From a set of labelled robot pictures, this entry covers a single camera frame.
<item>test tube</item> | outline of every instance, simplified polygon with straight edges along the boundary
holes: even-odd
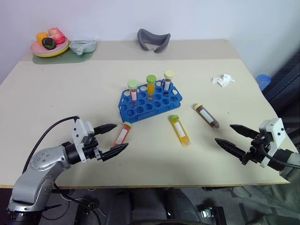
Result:
[[[130,98],[133,101],[137,100],[137,85],[138,85],[138,82],[136,80],[130,80],[127,83],[127,86],[130,91]]]
[[[171,83],[172,83],[172,78],[174,75],[174,71],[173,70],[166,70],[165,74],[164,74],[164,90],[169,90],[171,87]]]
[[[202,104],[196,104],[194,109],[212,128],[220,127],[218,121],[213,118],[213,116],[203,107]]]
[[[118,134],[118,137],[114,143],[114,146],[118,145],[118,144],[123,144],[125,142],[125,139],[130,131],[130,129],[132,128],[132,124],[129,122],[124,122],[123,123],[123,127],[122,130],[120,131],[120,133]]]
[[[173,128],[176,131],[177,136],[179,137],[180,142],[184,146],[188,146],[190,144],[190,141],[185,129],[183,128],[182,124],[179,121],[179,116],[178,115],[171,116],[170,122],[172,123]]]
[[[147,98],[148,101],[153,100],[153,97],[151,97],[151,96],[154,95],[155,82],[156,82],[156,77],[154,75],[147,76],[147,94],[150,96]]]

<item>yellow cap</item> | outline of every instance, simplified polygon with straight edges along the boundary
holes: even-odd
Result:
[[[196,104],[196,105],[194,106],[194,109],[196,110],[199,106],[202,106],[202,104],[201,104],[201,103]]]
[[[174,76],[174,71],[173,70],[166,70],[165,71],[165,78],[166,79],[172,79],[172,77]]]
[[[125,125],[127,125],[127,126],[130,126],[130,128],[132,128],[132,124],[129,123],[129,122],[127,122],[127,121],[125,121],[123,124],[125,124]]]

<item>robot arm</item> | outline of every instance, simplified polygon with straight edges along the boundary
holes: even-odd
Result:
[[[243,165],[249,160],[266,165],[279,171],[279,175],[289,182],[300,185],[300,155],[288,149],[280,149],[285,139],[285,131],[280,118],[265,120],[259,126],[259,133],[242,125],[230,125],[237,133],[252,140],[251,147],[246,153],[235,144],[215,138],[218,145],[224,150],[239,158]]]
[[[106,161],[123,151],[127,146],[120,144],[103,153],[98,148],[95,135],[115,128],[106,124],[96,128],[89,121],[77,119],[72,131],[74,143],[42,149],[30,160],[27,170],[19,177],[13,188],[7,208],[6,225],[37,225],[45,208],[56,178],[72,164],[86,163],[96,158]]]

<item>white paper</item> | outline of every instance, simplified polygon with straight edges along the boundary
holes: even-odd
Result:
[[[122,144],[122,141],[123,141],[123,139],[124,139],[126,133],[127,133],[127,130],[123,128],[123,129],[121,130],[121,132],[120,132],[120,134],[119,134],[117,140],[116,140],[116,144]]]
[[[212,83],[219,83],[222,88],[226,87],[229,82],[235,82],[228,74],[222,74],[220,77],[214,77],[211,81]]]
[[[131,99],[136,100],[136,92],[131,92]]]
[[[209,123],[214,121],[214,119],[204,109],[202,109],[200,113]]]
[[[165,83],[164,83],[164,90],[169,90],[169,88],[170,88],[170,81],[165,81]]]
[[[184,132],[183,132],[181,126],[180,126],[180,123],[179,123],[179,122],[176,122],[176,123],[174,123],[174,125],[175,125],[175,127],[176,127],[176,130],[178,131],[179,136],[180,136],[180,137],[184,137],[185,134],[184,134]]]

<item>white wall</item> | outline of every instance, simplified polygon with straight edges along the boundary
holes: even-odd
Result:
[[[3,0],[0,83],[35,35],[134,40],[140,28],[171,39],[228,39],[249,70],[273,75],[300,45],[300,0]]]

